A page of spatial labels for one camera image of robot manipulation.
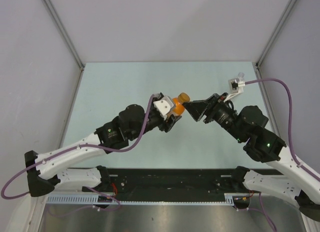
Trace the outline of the orange bottle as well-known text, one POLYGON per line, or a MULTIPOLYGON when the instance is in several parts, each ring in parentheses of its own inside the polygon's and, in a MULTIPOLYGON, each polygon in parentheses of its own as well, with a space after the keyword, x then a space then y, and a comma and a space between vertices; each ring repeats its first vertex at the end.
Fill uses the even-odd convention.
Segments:
POLYGON ((184 106, 182 105, 183 102, 181 102, 178 97, 173 98, 172 101, 173 101, 173 103, 174 103, 174 107, 173 107, 173 109, 172 109, 172 113, 173 113, 175 116, 180 116, 180 115, 182 115, 182 113, 185 111, 185 108, 184 108, 184 106))

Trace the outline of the clear plastic bottle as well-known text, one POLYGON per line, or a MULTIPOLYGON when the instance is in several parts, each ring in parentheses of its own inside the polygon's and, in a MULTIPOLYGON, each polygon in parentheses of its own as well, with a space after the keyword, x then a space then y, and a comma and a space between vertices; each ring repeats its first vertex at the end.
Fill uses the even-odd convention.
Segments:
POLYGON ((243 72, 240 72, 238 73, 237 75, 237 78, 240 80, 240 81, 243 81, 244 80, 244 77, 245 77, 245 74, 243 72))

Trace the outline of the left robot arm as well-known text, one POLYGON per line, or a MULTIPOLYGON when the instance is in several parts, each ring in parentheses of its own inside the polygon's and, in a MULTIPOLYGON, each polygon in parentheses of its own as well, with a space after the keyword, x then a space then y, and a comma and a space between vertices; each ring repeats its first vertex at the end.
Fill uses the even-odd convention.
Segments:
POLYGON ((74 169, 72 166, 112 152, 130 151, 145 133, 155 128, 169 132, 182 117, 183 102, 189 100, 185 93, 175 98, 155 94, 146 109, 131 104, 112 121, 72 145, 42 154, 33 150, 26 152, 24 161, 30 195, 44 196, 57 188, 108 190, 111 180, 105 167, 74 169))

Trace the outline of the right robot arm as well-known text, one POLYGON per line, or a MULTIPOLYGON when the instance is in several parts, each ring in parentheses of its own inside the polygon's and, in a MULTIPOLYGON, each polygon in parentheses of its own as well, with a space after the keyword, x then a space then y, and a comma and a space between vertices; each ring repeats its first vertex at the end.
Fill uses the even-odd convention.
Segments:
POLYGON ((264 182, 253 170, 239 166, 230 180, 235 192, 259 190, 293 204, 305 216, 319 221, 319 173, 294 157, 289 146, 266 129, 269 119, 258 106, 245 106, 237 112, 226 94, 184 102, 183 106, 196 122, 216 122, 237 142, 245 144, 243 149, 252 160, 267 164, 289 179, 287 183, 264 182))

